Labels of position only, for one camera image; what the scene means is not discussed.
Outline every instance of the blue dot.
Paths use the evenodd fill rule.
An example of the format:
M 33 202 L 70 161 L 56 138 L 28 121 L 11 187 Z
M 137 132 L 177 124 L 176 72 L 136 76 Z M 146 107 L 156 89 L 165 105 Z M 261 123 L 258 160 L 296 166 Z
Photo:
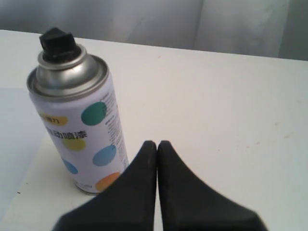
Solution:
M 64 160 L 63 158 L 62 158 L 62 160 L 63 160 L 63 163 L 65 164 L 67 170 L 68 170 L 70 173 L 72 173 L 72 174 L 77 174 L 77 173 L 78 173 L 78 170 L 77 170 L 77 168 L 76 168 L 74 165 L 72 165 L 72 164 L 69 163 L 68 161 Z
M 93 164 L 96 166 L 105 166 L 114 159 L 116 155 L 116 147 L 114 145 L 107 146 L 101 149 L 95 156 L 93 157 Z

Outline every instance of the silver can top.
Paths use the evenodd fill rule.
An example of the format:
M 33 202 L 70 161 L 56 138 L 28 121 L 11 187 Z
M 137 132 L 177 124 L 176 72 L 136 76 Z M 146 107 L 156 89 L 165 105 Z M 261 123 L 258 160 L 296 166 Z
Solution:
M 97 90 L 109 75 L 107 64 L 75 44 L 72 34 L 53 28 L 40 37 L 38 67 L 27 79 L 35 96 L 47 101 L 70 101 Z

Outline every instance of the spray paint can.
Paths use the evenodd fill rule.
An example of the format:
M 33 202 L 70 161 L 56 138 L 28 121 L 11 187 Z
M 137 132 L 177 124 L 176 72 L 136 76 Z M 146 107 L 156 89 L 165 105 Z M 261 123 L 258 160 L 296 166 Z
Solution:
M 71 33 L 53 28 L 40 42 L 30 98 L 76 186 L 98 194 L 128 166 L 111 73 Z

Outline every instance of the orange dot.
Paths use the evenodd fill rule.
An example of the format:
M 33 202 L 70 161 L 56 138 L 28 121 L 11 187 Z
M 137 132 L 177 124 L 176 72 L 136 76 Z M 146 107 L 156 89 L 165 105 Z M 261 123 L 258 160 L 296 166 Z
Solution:
M 98 191 L 103 191 L 106 188 L 108 188 L 109 185 L 111 185 L 118 177 L 120 176 L 119 172 L 115 172 L 113 174 L 110 174 L 106 177 L 104 177 L 103 179 L 101 179 L 100 181 L 98 181 L 95 185 L 96 189 Z

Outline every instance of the yellow dot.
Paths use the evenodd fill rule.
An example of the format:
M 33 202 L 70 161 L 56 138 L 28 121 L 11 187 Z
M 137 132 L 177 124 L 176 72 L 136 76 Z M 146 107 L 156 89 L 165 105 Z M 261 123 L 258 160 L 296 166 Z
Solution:
M 101 179 L 100 181 L 98 181 L 95 185 L 96 189 L 98 191 L 103 191 L 106 188 L 108 188 L 109 185 L 111 185 L 118 177 L 120 176 L 119 172 L 115 172 L 113 174 L 110 174 L 106 177 L 104 177 L 103 179 Z
M 86 147 L 86 142 L 82 139 L 78 140 L 64 139 L 63 144 L 66 148 L 73 151 L 80 151 Z

